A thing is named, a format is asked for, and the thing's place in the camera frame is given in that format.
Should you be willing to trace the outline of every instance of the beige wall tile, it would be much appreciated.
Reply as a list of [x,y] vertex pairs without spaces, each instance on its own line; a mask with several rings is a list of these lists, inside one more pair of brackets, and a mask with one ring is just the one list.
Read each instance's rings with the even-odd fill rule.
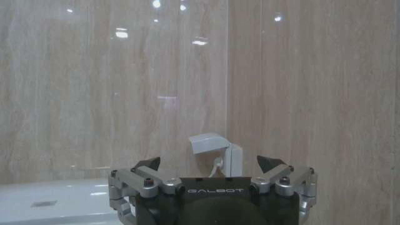
[[394,165],[392,167],[393,176],[393,205],[392,224],[400,224],[400,0],[396,0],[396,113],[394,113]]
[[225,134],[226,0],[5,0],[0,12],[0,183],[154,156],[206,175],[188,137]]
[[244,175],[257,170],[254,155],[265,107],[261,99],[261,1],[229,1],[228,138],[244,149]]
[[248,162],[261,153],[316,168],[308,224],[389,225],[394,1],[262,0],[257,17],[258,4],[229,2],[229,63],[242,66],[229,64],[228,138]]

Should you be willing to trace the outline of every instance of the white surface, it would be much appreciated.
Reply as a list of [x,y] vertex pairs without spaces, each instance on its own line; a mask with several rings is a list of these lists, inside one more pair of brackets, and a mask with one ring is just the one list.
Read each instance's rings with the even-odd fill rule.
[[230,143],[218,134],[208,133],[189,137],[193,154],[214,151],[229,147]]
[[226,177],[240,177],[242,174],[242,149],[236,144],[225,150],[221,172]]
[[221,167],[222,167],[222,158],[217,157],[213,160],[213,167],[212,167],[210,174],[208,177],[213,177],[217,172],[217,168],[221,168]]
[[[32,207],[52,201],[52,206]],[[0,225],[121,224],[109,207],[105,179],[1,185],[0,206]]]
[[[242,173],[242,149],[240,146],[232,144],[218,134],[208,133],[189,137],[193,154],[210,152],[224,149],[222,169],[221,172],[226,177],[240,177]],[[210,171],[210,177],[216,171],[216,164]]]

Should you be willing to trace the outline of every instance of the white cable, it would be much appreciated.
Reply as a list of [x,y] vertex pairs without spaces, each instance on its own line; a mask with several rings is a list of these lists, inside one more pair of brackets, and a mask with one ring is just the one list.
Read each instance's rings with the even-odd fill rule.
[[210,171],[210,175],[208,177],[213,177],[216,172],[217,172],[217,168],[221,168],[222,166],[222,158],[217,157],[213,160],[213,167],[212,167],[212,171]]

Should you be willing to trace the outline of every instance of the drain grate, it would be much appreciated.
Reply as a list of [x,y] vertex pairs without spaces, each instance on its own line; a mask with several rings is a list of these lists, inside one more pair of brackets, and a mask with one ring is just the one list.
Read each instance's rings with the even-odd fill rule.
[[54,201],[46,201],[46,202],[33,202],[32,205],[30,205],[30,208],[53,206],[56,203],[57,203],[57,200],[54,200]]

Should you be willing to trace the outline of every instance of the screw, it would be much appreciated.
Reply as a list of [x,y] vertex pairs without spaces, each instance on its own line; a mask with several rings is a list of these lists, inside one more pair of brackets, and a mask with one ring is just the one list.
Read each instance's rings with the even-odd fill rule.
[[178,184],[178,180],[176,178],[169,179],[165,181],[166,186],[176,186]]
[[117,170],[110,171],[110,176],[114,177]]
[[281,177],[280,184],[289,185],[290,184],[290,179],[288,177]]
[[254,181],[257,181],[257,182],[262,183],[262,182],[265,182],[265,179],[264,179],[264,178],[261,178],[261,177],[256,177],[256,178],[254,178]]
[[153,181],[152,178],[144,179],[144,184],[142,184],[142,186],[144,186],[145,188],[149,188],[149,187],[152,187],[153,185],[154,185],[154,181]]

